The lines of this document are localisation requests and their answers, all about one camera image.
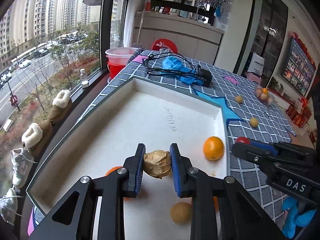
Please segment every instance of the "faucet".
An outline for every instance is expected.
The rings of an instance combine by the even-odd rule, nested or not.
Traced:
[[[197,13],[196,13],[196,21],[198,20],[198,11],[199,11],[199,8],[200,8],[201,6],[205,9],[205,6],[204,6],[203,4],[200,4],[200,5],[198,6],[198,8],[197,8]]]

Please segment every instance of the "white fur lining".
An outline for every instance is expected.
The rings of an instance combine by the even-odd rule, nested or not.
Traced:
[[[22,134],[21,141],[27,148],[31,148],[41,141],[43,131],[39,124],[32,123],[29,128]]]
[[[61,90],[58,95],[52,101],[53,106],[58,106],[60,108],[66,108],[70,100],[70,91],[68,89]]]

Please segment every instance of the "plastic bottle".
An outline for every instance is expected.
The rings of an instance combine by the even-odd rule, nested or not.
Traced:
[[[84,68],[80,69],[80,73],[81,73],[80,80],[81,80],[82,88],[87,88],[89,86],[88,75],[85,72]]]
[[[145,7],[146,11],[151,12],[151,0],[148,0],[146,2],[146,7]]]

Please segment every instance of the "television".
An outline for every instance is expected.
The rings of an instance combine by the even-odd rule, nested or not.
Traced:
[[[303,96],[312,82],[315,70],[297,41],[292,38],[281,75]]]

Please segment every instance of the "tray rim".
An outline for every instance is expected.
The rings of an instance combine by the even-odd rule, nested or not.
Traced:
[[[128,80],[126,80],[124,83],[122,83],[121,85],[119,85],[118,87],[116,87],[112,92],[110,92],[105,98],[103,98],[93,109],[91,109],[85,116],[83,116],[80,120],[78,120],[76,122],[76,124],[63,136],[63,138],[57,143],[57,145],[52,149],[52,151],[49,153],[49,155],[45,158],[45,160],[41,163],[40,167],[36,170],[35,174],[33,175],[27,189],[26,189],[26,193],[28,195],[28,197],[30,198],[31,202],[33,203],[33,205],[40,211],[40,213],[45,217],[47,214],[42,210],[42,208],[39,206],[39,204],[37,203],[37,201],[35,200],[35,198],[33,197],[32,193],[31,193],[31,189],[36,181],[36,179],[39,177],[39,175],[41,174],[41,172],[43,171],[43,169],[45,168],[45,166],[47,165],[48,161],[53,157],[53,155],[59,150],[60,146],[69,138],[69,136],[73,133],[73,131],[75,129],[77,129],[92,113],[94,113],[95,110],[98,109],[99,106],[101,106],[106,100],[108,100],[108,98],[110,98],[114,93],[116,93],[119,89],[121,89],[122,87],[124,87],[126,84],[128,84],[129,82],[135,82],[135,80],[138,81],[142,81],[142,82],[148,82],[157,86],[161,86],[165,89],[170,89],[172,91],[184,94],[186,96],[190,96],[193,97],[195,99],[198,99],[200,101],[203,101],[205,103],[208,103],[210,105],[213,105],[217,108],[221,109],[221,113],[222,113],[222,119],[223,119],[223,123],[224,123],[224,127],[225,127],[225,138],[226,138],[226,143],[225,143],[225,148],[226,148],[226,163],[227,163],[227,175],[226,176],[230,176],[230,152],[229,152],[229,142],[228,142],[228,133],[227,133],[227,125],[226,125],[226,118],[224,116],[224,113],[222,111],[222,107],[212,101],[209,101],[207,99],[201,98],[199,96],[196,96],[192,93],[186,93],[182,90],[177,90],[174,87],[159,83],[159,82],[155,82],[146,78],[141,78],[141,77],[136,77],[133,76],[131,78],[129,78]]]

